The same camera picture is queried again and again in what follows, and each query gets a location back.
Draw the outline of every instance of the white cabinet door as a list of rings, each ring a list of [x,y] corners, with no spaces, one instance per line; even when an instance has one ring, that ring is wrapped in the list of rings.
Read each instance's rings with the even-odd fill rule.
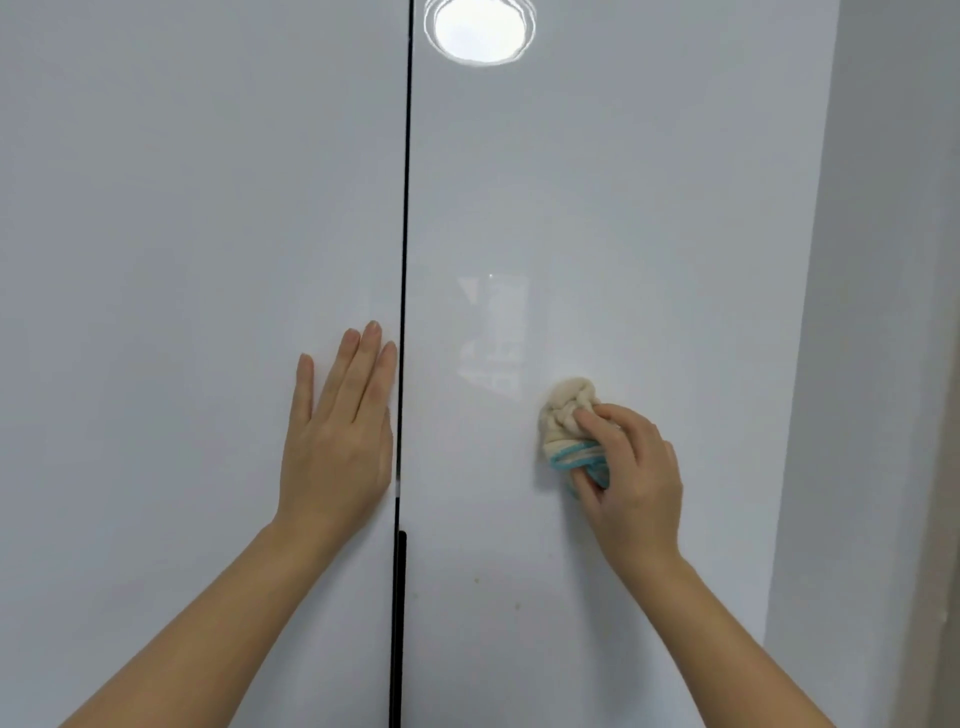
[[[496,67],[445,58],[417,19],[404,718],[696,725],[539,461],[537,416],[582,375],[654,419],[681,459],[684,552],[762,637],[837,2],[537,11]]]
[[[54,725],[276,507],[297,357],[397,334],[406,3],[6,3],[0,722]],[[239,726],[387,716],[394,508]]]

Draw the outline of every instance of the forearm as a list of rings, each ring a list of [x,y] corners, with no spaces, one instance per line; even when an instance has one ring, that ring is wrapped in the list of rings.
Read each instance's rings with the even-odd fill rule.
[[[268,526],[62,728],[223,728],[329,562]]]
[[[707,728],[831,726],[686,561],[678,557],[630,581]]]

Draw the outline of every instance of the hand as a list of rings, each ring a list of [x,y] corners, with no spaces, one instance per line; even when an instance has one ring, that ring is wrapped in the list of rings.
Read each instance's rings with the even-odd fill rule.
[[[302,354],[297,364],[273,527],[326,558],[367,522],[390,485],[396,345],[381,351],[381,336],[376,322],[362,338],[344,334],[316,409],[313,360]]]
[[[677,532],[684,486],[677,454],[656,425],[615,404],[594,411],[580,409],[574,417],[603,446],[610,488],[601,489],[583,469],[573,471],[573,485],[604,556],[633,592],[653,573],[682,562]]]

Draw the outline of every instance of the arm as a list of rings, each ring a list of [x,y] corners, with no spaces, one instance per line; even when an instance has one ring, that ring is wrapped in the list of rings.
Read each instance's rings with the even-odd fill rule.
[[[604,555],[673,656],[707,728],[831,728],[708,589],[677,545],[677,456],[636,412],[603,404],[575,417],[607,453],[611,486],[573,482]]]
[[[276,516],[62,728],[224,728],[287,620],[390,484],[396,347],[344,335],[313,409],[300,357]]]

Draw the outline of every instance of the rag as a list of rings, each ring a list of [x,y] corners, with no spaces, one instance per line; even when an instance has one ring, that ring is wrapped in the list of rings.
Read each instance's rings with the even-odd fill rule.
[[[597,485],[609,488],[610,467],[603,448],[573,419],[576,410],[592,412],[593,405],[599,403],[589,379],[578,376],[562,381],[554,387],[540,411],[540,430],[543,454],[551,468],[558,471],[584,468]]]

